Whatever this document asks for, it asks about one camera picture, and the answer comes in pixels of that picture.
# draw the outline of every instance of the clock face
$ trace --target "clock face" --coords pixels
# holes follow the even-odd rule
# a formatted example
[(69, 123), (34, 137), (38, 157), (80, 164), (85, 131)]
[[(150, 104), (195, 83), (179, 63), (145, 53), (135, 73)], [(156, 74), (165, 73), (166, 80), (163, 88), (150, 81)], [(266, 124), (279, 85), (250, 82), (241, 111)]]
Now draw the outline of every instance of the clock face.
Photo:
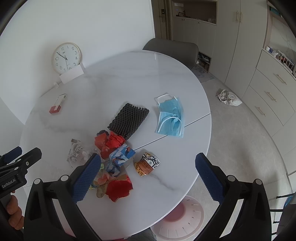
[(56, 48), (52, 56), (52, 66), (56, 72), (63, 74), (79, 65), (81, 54), (78, 46), (73, 43), (63, 43)]

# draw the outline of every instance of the marble tabletop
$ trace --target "marble tabletop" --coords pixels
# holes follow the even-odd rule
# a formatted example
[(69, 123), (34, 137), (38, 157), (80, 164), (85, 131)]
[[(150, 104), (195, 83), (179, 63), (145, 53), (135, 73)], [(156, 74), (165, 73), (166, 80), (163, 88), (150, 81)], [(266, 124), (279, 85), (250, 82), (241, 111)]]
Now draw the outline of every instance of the marble tabletop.
[[(170, 93), (180, 98), (185, 114), (184, 137), (155, 133), (159, 111), (155, 97)], [(51, 115), (50, 107), (67, 94), (61, 111)], [(127, 141), (136, 150), (135, 161), (147, 150), (161, 164), (140, 177), (133, 165), (126, 169), (133, 190), (113, 203), (106, 195), (99, 199), (89, 190), (80, 210), (103, 240), (138, 233), (168, 214), (187, 194), (198, 173), (194, 167), (199, 152), (207, 154), (211, 136), (209, 103), (198, 79), (177, 60), (150, 51), (124, 53), (89, 67), (86, 73), (58, 89), (44, 94), (31, 111), (21, 137), (23, 153), (38, 147), (42, 159), (26, 175), (26, 186), (36, 178), (58, 180), (73, 169), (66, 161), (71, 139), (93, 145), (97, 132), (126, 104), (150, 110), (139, 129)], [(66, 232), (72, 231), (54, 201)]]

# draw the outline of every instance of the black foam mesh net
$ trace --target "black foam mesh net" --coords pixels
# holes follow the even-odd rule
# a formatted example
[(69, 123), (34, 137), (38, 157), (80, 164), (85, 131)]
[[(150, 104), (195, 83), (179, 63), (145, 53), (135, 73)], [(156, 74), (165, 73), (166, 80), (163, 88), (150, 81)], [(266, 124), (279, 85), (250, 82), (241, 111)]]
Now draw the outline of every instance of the black foam mesh net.
[(145, 120), (148, 113), (149, 110), (146, 108), (139, 108), (127, 103), (109, 124), (108, 129), (128, 140)]

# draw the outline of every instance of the textured blue pad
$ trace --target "textured blue pad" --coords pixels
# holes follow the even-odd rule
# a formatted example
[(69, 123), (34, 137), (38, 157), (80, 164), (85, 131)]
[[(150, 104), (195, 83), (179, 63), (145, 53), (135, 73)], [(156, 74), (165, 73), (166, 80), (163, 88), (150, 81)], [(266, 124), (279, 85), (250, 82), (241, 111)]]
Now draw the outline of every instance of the textured blue pad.
[(9, 153), (6, 153), (4, 156), (4, 162), (6, 164), (12, 162), (14, 159), (18, 158), (22, 154), (22, 149), (18, 146), (15, 149), (11, 150)]
[(74, 203), (83, 200), (100, 168), (101, 157), (99, 155), (95, 155), (73, 185), (72, 200)]
[(224, 200), (223, 185), (217, 178), (216, 174), (211, 168), (212, 164), (203, 153), (199, 153), (195, 158), (195, 168), (202, 178), (207, 190), (214, 201), (220, 204)]

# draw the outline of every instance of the blue surgical mask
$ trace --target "blue surgical mask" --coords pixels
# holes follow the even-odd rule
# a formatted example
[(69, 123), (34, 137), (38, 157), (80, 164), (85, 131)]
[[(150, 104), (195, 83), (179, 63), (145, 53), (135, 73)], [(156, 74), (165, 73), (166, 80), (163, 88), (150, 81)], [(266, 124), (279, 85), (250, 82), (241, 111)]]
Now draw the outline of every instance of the blue surgical mask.
[(181, 102), (178, 98), (173, 96), (172, 99), (160, 103), (158, 99), (166, 95), (170, 94), (165, 94), (156, 98), (160, 114), (155, 132), (163, 135), (183, 137), (184, 110)]

